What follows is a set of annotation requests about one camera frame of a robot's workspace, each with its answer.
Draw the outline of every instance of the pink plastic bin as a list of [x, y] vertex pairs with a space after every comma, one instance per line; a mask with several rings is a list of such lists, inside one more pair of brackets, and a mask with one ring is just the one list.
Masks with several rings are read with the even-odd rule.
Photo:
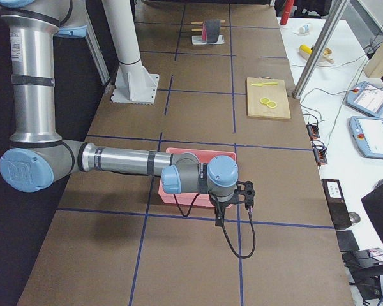
[[[236, 153], [234, 153], [234, 152], [209, 151], [209, 150], [190, 150], [190, 149], [179, 149], [179, 148], [167, 148], [166, 149], [166, 153], [182, 154], [182, 153], [186, 153], [186, 152], [195, 154], [201, 163], [208, 163], [214, 157], [219, 156], [219, 155], [226, 155], [226, 156], [231, 157], [235, 161], [237, 160]], [[179, 204], [190, 205], [196, 194], [197, 193], [181, 193], [181, 194], [177, 194], [176, 198], [177, 198], [177, 201], [179, 202]], [[163, 191], [163, 186], [161, 184], [161, 180], [160, 180], [160, 184], [159, 184], [159, 195], [160, 195], [160, 197], [164, 203], [176, 204], [176, 201], [174, 199], [173, 194], [167, 194], [167, 193], [165, 193], [165, 191]], [[213, 207], [213, 205], [210, 203], [210, 199], [209, 199], [208, 194], [202, 194], [201, 196], [199, 196], [195, 200], [194, 206]]]

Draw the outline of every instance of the blue joint cap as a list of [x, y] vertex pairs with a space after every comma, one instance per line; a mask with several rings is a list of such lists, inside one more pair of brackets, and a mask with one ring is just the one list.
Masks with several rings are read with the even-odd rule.
[[229, 156], [219, 155], [207, 165], [207, 176], [220, 187], [231, 187], [238, 179], [238, 166]]
[[54, 181], [48, 162], [27, 149], [10, 149], [0, 158], [0, 173], [13, 188], [33, 193], [47, 188]]
[[35, 0], [0, 0], [0, 5], [7, 8], [22, 8], [33, 3]]
[[87, 36], [87, 26], [83, 25], [82, 27], [62, 27], [54, 36], [64, 38], [83, 38]]
[[176, 166], [168, 166], [162, 170], [161, 182], [166, 193], [179, 194], [181, 192], [180, 175]]

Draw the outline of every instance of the white desk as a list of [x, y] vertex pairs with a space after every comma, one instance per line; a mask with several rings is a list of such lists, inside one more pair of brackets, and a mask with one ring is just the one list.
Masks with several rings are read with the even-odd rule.
[[[298, 36], [293, 33], [294, 30], [307, 22], [312, 24], [309, 35]], [[290, 18], [287, 25], [280, 26], [295, 82], [298, 81], [303, 67], [292, 65], [304, 66], [306, 63], [299, 55], [299, 46], [302, 44], [308, 46], [315, 44], [324, 22], [325, 20]], [[363, 48], [344, 20], [339, 22], [327, 46], [333, 51], [334, 65], [354, 61], [364, 54]], [[367, 78], [364, 73], [361, 73], [361, 77], [357, 81], [359, 76], [357, 71], [362, 69], [365, 61], [367, 61], [367, 58], [364, 56], [356, 62], [342, 67], [317, 67], [301, 99], [304, 106], [314, 108], [322, 114], [324, 122], [319, 124], [319, 133], [320, 139], [326, 145], [328, 143], [328, 133], [332, 130], [335, 117], [340, 109], [327, 150], [328, 164], [320, 168], [319, 174], [322, 179], [339, 179], [348, 211], [357, 212], [360, 215], [361, 222], [353, 225], [350, 229], [353, 231], [362, 250], [372, 247], [383, 248], [383, 244], [361, 203], [361, 198], [373, 190], [377, 181], [383, 179], [383, 160], [363, 158], [357, 150], [349, 133], [348, 118], [363, 114], [346, 105], [341, 107], [344, 94], [330, 96], [322, 91], [314, 90], [311, 92], [311, 90], [318, 87], [327, 92], [336, 93], [346, 91], [349, 87], [352, 88], [356, 83], [363, 80], [368, 80], [377, 87], [383, 87], [381, 79]], [[310, 113], [319, 116], [316, 112], [310, 111]], [[356, 305], [362, 305], [361, 300], [358, 300], [357, 297], [355, 297], [355, 303]]]

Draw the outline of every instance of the black band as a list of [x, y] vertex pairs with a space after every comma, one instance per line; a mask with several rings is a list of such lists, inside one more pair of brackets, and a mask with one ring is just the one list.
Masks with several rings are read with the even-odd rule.
[[59, 23], [60, 27], [62, 27], [70, 19], [72, 14], [72, 8], [73, 8], [73, 4], [72, 4], [72, 0], [70, 0], [70, 7], [68, 8], [68, 13], [66, 14], [65, 18], [62, 19], [62, 21], [60, 21]]
[[88, 142], [84, 142], [78, 151], [78, 157], [77, 157], [77, 163], [78, 163], [78, 169], [81, 172], [85, 172], [84, 165], [82, 164], [82, 155], [84, 153], [85, 148], [87, 147]]
[[75, 166], [75, 156], [74, 156], [74, 152], [72, 152], [72, 149], [70, 148], [70, 146], [67, 145], [65, 142], [61, 142], [61, 145], [63, 145], [64, 147], [66, 147], [66, 149], [68, 150], [68, 152], [71, 154], [72, 165], [71, 165], [70, 172], [68, 172], [68, 173], [71, 173], [72, 169], [74, 169], [74, 166]]
[[54, 87], [56, 81], [53, 78], [43, 78], [42, 76], [31, 75], [11, 75], [13, 85], [38, 85]]
[[139, 59], [136, 62], [131, 62], [130, 64], [126, 64], [125, 62], [121, 62], [120, 60], [118, 60], [118, 62], [120, 62], [122, 65], [134, 65], [134, 64], [136, 64], [139, 61], [140, 61], [140, 57], [139, 57]]
[[207, 186], [207, 164], [199, 165], [199, 193], [207, 194], [209, 192], [209, 188]]
[[146, 167], [147, 175], [154, 175], [154, 158], [155, 157], [156, 157], [156, 151], [149, 151], [149, 155], [147, 157], [147, 167]]
[[97, 170], [103, 171], [102, 165], [101, 165], [101, 155], [102, 151], [104, 150], [105, 147], [98, 147], [95, 150], [95, 156], [94, 156], [94, 167]]
[[56, 27], [59, 27], [59, 20], [52, 18], [50, 16], [47, 16], [47, 15], [36, 13], [34, 11], [26, 11], [26, 10], [21, 10], [19, 8], [1, 8], [0, 9], [0, 16], [5, 16], [5, 15], [15, 15], [15, 16], [20, 16], [20, 17], [37, 19], [37, 20], [41, 20], [44, 22], [48, 22], [49, 24], [53, 24]]
[[22, 149], [33, 149], [33, 148], [51, 148], [57, 147], [62, 144], [62, 140], [56, 140], [54, 142], [13, 142], [10, 141], [10, 146]]

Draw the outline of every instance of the yellow ring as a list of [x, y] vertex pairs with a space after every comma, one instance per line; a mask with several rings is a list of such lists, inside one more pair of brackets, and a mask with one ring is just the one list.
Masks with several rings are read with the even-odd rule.
[[268, 106], [269, 108], [276, 108], [278, 105], [276, 104], [275, 101], [269, 101], [269, 102], [267, 103], [267, 106]]
[[267, 97], [260, 99], [261, 104], [267, 105], [270, 102], [270, 99]]

